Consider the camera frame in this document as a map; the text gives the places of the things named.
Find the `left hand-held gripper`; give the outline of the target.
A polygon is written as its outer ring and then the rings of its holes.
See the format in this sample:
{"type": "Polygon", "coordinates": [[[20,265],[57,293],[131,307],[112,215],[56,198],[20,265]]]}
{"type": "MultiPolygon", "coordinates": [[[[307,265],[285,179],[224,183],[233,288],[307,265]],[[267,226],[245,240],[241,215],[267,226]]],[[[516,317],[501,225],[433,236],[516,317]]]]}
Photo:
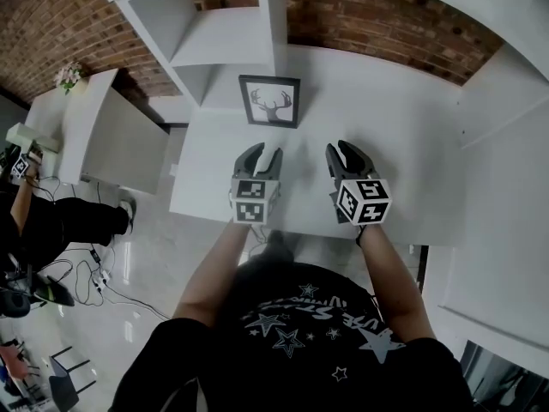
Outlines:
{"type": "Polygon", "coordinates": [[[260,142],[246,149],[236,160],[231,180],[232,218],[242,224],[267,224],[280,197],[280,173],[283,150],[277,148],[268,168],[256,171],[265,144],[260,142]]]}

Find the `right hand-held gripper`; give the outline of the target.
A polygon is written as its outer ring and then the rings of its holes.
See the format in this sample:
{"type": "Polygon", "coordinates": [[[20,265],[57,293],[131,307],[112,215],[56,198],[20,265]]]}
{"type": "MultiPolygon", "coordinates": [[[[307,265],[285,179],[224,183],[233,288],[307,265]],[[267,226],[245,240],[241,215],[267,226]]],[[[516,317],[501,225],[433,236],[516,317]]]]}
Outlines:
{"type": "Polygon", "coordinates": [[[329,143],[325,156],[336,191],[330,193],[339,224],[353,226],[376,225],[384,222],[392,204],[386,179],[381,179],[372,159],[350,142],[339,140],[338,148],[329,143]],[[365,177],[345,179],[348,177],[365,177]]]}

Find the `black framed deer picture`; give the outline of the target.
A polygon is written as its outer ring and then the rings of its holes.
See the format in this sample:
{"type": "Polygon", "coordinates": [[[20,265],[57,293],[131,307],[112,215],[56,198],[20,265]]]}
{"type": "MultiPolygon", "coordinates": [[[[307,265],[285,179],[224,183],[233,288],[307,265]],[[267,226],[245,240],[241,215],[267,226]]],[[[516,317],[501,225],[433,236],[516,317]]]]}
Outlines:
{"type": "Polygon", "coordinates": [[[238,82],[249,124],[298,128],[298,78],[239,75],[238,82]]]}

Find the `person's right forearm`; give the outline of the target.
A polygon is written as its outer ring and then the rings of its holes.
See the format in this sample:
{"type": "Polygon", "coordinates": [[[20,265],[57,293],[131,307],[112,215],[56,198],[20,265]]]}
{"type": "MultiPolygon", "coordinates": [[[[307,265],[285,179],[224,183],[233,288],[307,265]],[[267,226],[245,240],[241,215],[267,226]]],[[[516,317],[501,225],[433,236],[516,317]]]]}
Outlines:
{"type": "Polygon", "coordinates": [[[385,323],[403,342],[434,339],[419,288],[381,226],[366,226],[359,246],[385,323]]]}

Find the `person's left forearm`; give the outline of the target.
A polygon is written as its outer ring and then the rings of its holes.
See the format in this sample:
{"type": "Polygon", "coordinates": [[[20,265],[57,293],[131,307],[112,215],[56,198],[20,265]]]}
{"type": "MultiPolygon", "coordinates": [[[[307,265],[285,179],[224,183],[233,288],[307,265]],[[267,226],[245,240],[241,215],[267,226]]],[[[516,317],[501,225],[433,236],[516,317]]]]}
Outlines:
{"type": "Polygon", "coordinates": [[[200,262],[172,318],[188,318],[213,327],[234,281],[250,226],[230,221],[200,262]]]}

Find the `white desk with drawers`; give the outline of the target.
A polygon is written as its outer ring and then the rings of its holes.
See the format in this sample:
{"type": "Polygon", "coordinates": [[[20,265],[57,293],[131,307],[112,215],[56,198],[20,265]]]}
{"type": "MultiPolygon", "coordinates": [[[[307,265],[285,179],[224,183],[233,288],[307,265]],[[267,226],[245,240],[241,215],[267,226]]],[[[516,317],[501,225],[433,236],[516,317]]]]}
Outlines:
{"type": "Polygon", "coordinates": [[[263,143],[260,167],[281,148],[281,200],[268,224],[294,233],[350,238],[336,220],[328,144],[346,140],[387,179],[393,203],[383,226],[398,243],[454,245],[461,236],[464,189],[455,106],[460,89],[376,58],[293,46],[290,76],[301,81],[295,129],[250,124],[238,77],[254,65],[226,66],[211,78],[192,114],[172,189],[172,212],[214,221],[231,216],[234,161],[263,143]]]}

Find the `white shelf unit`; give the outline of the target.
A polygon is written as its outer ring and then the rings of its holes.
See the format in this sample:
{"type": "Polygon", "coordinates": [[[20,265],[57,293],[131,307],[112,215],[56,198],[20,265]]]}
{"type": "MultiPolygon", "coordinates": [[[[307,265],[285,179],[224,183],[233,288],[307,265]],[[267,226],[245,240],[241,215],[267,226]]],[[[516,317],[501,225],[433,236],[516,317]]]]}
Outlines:
{"type": "Polygon", "coordinates": [[[549,140],[549,0],[107,0],[197,109],[214,73],[290,76],[291,47],[376,58],[460,89],[459,147],[549,140]]]}

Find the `person's dark trousers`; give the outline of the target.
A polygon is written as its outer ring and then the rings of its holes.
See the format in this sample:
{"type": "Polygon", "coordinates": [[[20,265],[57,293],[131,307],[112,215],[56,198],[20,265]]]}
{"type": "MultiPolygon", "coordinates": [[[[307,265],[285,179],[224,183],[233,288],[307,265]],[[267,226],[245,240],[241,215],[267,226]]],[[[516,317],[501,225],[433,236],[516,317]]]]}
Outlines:
{"type": "Polygon", "coordinates": [[[280,265],[293,263],[301,236],[298,233],[272,230],[263,251],[238,267],[239,272],[264,272],[280,265]]]}

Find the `white side table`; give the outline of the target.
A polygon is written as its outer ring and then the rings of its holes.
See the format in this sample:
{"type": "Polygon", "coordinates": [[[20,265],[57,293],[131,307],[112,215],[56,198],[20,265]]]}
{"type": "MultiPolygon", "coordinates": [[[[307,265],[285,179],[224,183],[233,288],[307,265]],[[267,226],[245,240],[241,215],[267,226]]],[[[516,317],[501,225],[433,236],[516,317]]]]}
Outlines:
{"type": "Polygon", "coordinates": [[[46,176],[78,185],[95,179],[154,195],[168,134],[112,87],[117,70],[90,76],[83,91],[36,97],[25,125],[60,144],[46,176]]]}

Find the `person's black star-print shirt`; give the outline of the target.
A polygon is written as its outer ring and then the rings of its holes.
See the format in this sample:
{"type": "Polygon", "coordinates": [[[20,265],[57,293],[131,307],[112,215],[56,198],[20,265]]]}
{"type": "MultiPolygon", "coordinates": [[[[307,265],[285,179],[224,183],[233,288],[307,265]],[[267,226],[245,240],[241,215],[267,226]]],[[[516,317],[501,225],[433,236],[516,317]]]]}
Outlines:
{"type": "Polygon", "coordinates": [[[473,412],[439,341],[402,342],[367,291],[309,264],[240,270],[212,327],[159,324],[108,412],[473,412]]]}

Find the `white power strip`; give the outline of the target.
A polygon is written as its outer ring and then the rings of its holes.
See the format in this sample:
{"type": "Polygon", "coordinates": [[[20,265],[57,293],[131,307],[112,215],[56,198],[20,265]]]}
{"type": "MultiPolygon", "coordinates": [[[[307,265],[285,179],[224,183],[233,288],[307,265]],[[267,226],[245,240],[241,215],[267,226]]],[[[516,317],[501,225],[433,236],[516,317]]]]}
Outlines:
{"type": "Polygon", "coordinates": [[[99,294],[102,294],[111,276],[106,270],[96,271],[92,274],[92,283],[99,294]]]}

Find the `pink potted flowers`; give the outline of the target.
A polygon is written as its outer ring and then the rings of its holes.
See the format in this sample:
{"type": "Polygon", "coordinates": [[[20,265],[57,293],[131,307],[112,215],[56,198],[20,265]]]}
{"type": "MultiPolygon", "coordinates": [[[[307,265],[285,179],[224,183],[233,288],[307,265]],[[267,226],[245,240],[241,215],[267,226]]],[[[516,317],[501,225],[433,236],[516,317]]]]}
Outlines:
{"type": "Polygon", "coordinates": [[[65,95],[76,88],[84,88],[85,71],[81,63],[71,62],[65,64],[54,77],[56,88],[60,88],[65,95]]]}

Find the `green and black bag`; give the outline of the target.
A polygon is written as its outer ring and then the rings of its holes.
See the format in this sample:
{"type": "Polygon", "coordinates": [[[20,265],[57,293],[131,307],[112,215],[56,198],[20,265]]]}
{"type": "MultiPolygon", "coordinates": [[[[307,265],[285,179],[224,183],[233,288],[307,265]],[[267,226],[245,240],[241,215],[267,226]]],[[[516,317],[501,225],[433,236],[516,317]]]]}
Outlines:
{"type": "Polygon", "coordinates": [[[59,306],[75,305],[75,299],[69,290],[51,276],[33,275],[32,295],[44,302],[54,303],[59,306]]]}

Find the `black framed glass door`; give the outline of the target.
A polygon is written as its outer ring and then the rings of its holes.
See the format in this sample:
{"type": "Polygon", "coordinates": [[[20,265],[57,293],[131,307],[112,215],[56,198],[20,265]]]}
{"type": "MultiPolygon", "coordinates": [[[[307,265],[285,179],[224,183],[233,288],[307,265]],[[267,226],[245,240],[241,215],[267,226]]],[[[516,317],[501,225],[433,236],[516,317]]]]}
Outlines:
{"type": "Polygon", "coordinates": [[[468,341],[461,366],[474,412],[549,412],[549,379],[468,341]]]}

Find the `black metal-leg chair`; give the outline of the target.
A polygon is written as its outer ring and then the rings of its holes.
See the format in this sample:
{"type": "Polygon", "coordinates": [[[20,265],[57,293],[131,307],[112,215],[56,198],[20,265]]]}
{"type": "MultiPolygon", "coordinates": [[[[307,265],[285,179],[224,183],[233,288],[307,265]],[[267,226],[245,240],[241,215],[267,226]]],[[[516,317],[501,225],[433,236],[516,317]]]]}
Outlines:
{"type": "Polygon", "coordinates": [[[49,362],[51,399],[59,412],[70,412],[80,401],[80,395],[97,383],[97,373],[90,360],[84,360],[72,346],[50,355],[49,362]]]}

